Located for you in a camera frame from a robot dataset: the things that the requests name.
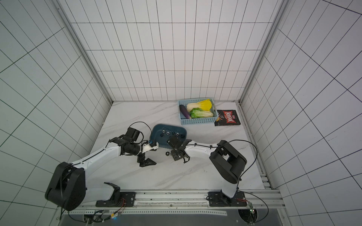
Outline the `dark teal storage box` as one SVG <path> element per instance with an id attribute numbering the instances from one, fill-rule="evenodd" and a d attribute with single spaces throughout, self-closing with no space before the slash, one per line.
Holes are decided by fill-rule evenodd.
<path id="1" fill-rule="evenodd" d="M 164 136 L 161 137 L 160 134 L 162 134 L 163 130 L 165 130 L 166 132 L 169 131 L 170 134 L 167 135 L 165 132 Z M 161 123 L 153 127 L 150 135 L 150 140 L 155 140 L 159 144 L 159 147 L 171 149 L 171 147 L 167 143 L 167 140 L 172 136 L 172 132 L 179 133 L 180 135 L 177 137 L 182 141 L 186 140 L 187 138 L 187 131 L 184 127 Z"/>

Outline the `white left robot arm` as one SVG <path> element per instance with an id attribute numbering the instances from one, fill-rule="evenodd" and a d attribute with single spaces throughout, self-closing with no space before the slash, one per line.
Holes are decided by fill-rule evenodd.
<path id="1" fill-rule="evenodd" d="M 159 144 L 152 139 L 137 142 L 140 134 L 139 130 L 129 127 L 124 135 L 109 140 L 115 144 L 114 147 L 105 145 L 78 161 L 60 163 L 46 189 L 45 199 L 66 211 L 72 211 L 88 202 L 96 202 L 101 207 L 117 207 L 122 204 L 119 186 L 111 182 L 90 186 L 87 180 L 100 167 L 125 154 L 136 156 L 140 167 L 155 165 L 156 162 L 146 158 L 145 154 L 156 151 Z"/>

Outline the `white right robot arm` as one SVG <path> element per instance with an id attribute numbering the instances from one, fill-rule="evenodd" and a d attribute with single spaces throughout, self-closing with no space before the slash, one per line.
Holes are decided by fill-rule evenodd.
<path id="1" fill-rule="evenodd" d="M 175 161 L 183 159 L 187 163 L 191 158 L 210 160 L 224 179 L 222 194 L 230 199 L 235 196 L 247 159 L 231 144 L 225 140 L 218 144 L 197 143 L 190 139 L 182 141 L 175 135 L 167 140 L 167 144 Z"/>

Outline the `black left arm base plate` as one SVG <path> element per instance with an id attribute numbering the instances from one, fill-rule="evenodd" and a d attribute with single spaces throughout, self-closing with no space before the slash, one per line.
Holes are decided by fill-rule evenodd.
<path id="1" fill-rule="evenodd" d="M 96 207 L 133 207 L 135 202 L 135 192 L 116 192 L 109 200 L 97 201 Z"/>

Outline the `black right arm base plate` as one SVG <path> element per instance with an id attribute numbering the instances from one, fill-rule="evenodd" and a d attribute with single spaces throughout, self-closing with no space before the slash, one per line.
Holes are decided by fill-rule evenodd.
<path id="1" fill-rule="evenodd" d="M 237 191 L 232 198 L 229 198 L 221 191 L 208 192 L 206 200 L 210 207 L 246 207 L 248 201 L 245 199 L 243 192 Z"/>

